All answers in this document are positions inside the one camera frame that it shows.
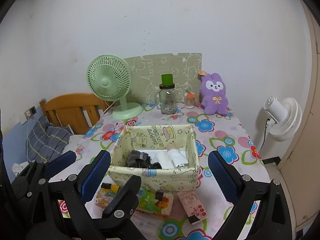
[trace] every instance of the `stuffed animal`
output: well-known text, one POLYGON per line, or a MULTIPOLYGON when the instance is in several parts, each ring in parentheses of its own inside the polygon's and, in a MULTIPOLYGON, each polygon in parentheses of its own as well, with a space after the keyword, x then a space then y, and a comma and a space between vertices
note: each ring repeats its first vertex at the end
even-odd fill
POLYGON ((200 92, 201 104, 204 106, 205 114, 227 114, 228 99, 226 98, 226 86, 217 73, 207 74, 199 70, 201 77, 200 92))

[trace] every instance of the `table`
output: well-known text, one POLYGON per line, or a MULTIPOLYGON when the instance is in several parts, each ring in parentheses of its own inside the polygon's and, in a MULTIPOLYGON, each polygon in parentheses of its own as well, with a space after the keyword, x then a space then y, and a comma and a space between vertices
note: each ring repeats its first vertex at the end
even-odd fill
MULTIPOLYGON (((199 179, 196 194, 207 210, 208 219, 196 225, 190 225, 185 214, 181 213, 180 221, 163 219, 154 239, 161 240, 211 240, 227 218, 233 205, 227 202, 208 167, 208 154, 218 150, 227 163, 236 167, 240 174, 248 174, 255 181, 270 182, 268 173, 261 158, 234 112, 228 108, 226 115, 206 115, 200 103, 195 108, 186 109, 178 104, 175 114, 163 115, 154 104, 142 104, 143 112, 130 120, 115 120, 111 113, 101 118, 74 149, 77 160, 71 166, 57 174, 50 181, 64 180, 70 174, 79 171, 100 152, 101 149, 110 151, 125 126, 154 125, 154 124, 191 124, 196 132, 196 146, 200 160, 199 179)), ((103 182, 113 182, 106 175, 103 182)), ((64 202, 60 203, 63 215, 68 217, 64 202)), ((245 239, 256 215, 259 201, 256 201, 239 236, 245 239)), ((88 202, 86 208, 93 218, 95 213, 94 201, 88 202)))

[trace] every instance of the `wooden bed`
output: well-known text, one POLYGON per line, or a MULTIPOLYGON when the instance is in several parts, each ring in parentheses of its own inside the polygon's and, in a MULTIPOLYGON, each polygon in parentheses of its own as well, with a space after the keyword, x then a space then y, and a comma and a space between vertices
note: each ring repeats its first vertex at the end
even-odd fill
POLYGON ((97 98, 94 94, 67 94, 51 99, 48 102, 40 101, 44 115, 55 125, 67 126, 68 124, 76 134, 86 134, 91 128, 84 111, 86 110, 92 125, 95 125, 100 114, 98 107, 103 111, 107 109, 107 103, 97 98))

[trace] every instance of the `green fan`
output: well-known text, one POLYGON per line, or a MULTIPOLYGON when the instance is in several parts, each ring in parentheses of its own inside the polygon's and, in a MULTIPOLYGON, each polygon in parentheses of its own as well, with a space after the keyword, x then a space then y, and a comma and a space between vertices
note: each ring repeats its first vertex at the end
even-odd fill
POLYGON ((87 81, 98 98, 105 101, 120 100, 120 106, 112 113, 114 119, 130 119, 141 114, 142 106, 127 103, 125 98, 132 83, 131 69, 125 60, 112 55, 97 57, 88 67, 87 81))

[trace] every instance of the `wall socket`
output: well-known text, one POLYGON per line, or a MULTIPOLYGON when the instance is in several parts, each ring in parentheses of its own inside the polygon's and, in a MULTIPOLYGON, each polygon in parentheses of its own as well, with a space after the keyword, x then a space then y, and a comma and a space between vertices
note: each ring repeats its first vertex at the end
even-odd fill
POLYGON ((24 112, 24 116, 26 117, 27 120, 30 119, 30 117, 34 116, 34 114, 37 112, 36 107, 33 106, 27 111, 24 112))

